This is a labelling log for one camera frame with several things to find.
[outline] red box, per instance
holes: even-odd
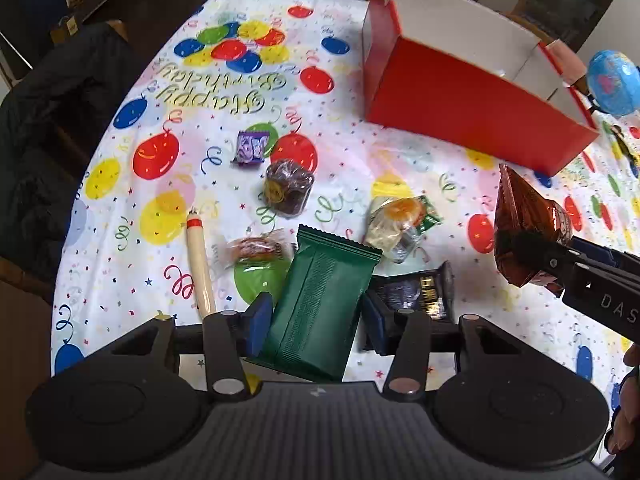
[[[553,176],[598,133],[544,45],[470,0],[370,0],[367,121]]]

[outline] white tablecloth with balloon print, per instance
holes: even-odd
[[[360,240],[373,196],[426,194],[443,223],[407,262],[382,262],[376,272],[403,274],[449,260],[456,316],[487,317],[617,403],[629,342],[543,288],[508,285],[496,270],[498,161],[361,119],[365,13],[358,0],[209,0],[169,39],[130,90],[79,189],[56,285],[54,371],[158,311],[177,324],[199,322],[184,233],[192,206],[208,244],[216,232],[227,240],[276,228],[293,235],[300,223]],[[241,130],[270,134],[258,168],[231,163]],[[283,157],[316,177],[295,219],[274,215],[260,194],[267,165]],[[576,234],[638,248],[638,181],[608,136],[553,178],[516,169],[568,210]],[[281,269],[231,268],[216,282],[216,303],[244,310],[256,288],[277,297],[281,286]],[[344,379],[382,385],[390,359],[359,351],[358,341]],[[450,373],[441,356],[432,367],[430,384]],[[180,373],[204,384],[202,358],[183,360]]]

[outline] brown snack bag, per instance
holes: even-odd
[[[540,269],[529,269],[518,263],[511,251],[511,238],[520,231],[536,231],[546,240],[570,245],[571,220],[555,201],[544,198],[519,174],[505,164],[500,165],[500,188],[495,209],[495,263],[511,285],[529,282],[546,286],[557,296],[562,286],[554,276]]]

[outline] hand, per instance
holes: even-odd
[[[625,365],[640,365],[640,346],[635,343],[626,351],[623,358]],[[633,422],[640,417],[640,386],[638,375],[627,376],[620,388],[620,409],[613,416],[613,432],[605,440],[607,450],[611,454],[619,453],[631,446],[636,437]]]

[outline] globe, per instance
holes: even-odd
[[[622,117],[640,108],[640,72],[621,52],[601,50],[589,62],[587,84],[600,108]]]

